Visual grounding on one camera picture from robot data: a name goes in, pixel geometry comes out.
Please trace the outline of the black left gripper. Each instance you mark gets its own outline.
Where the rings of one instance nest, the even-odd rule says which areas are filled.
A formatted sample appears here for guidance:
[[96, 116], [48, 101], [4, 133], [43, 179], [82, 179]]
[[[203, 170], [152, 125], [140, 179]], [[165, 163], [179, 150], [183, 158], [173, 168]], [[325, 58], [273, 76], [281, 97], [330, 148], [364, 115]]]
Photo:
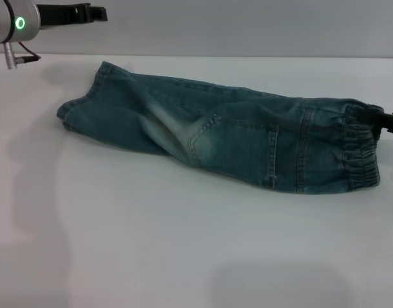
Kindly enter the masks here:
[[90, 3], [78, 4], [38, 4], [40, 28], [42, 30], [90, 22], [107, 22], [104, 7], [91, 6]]

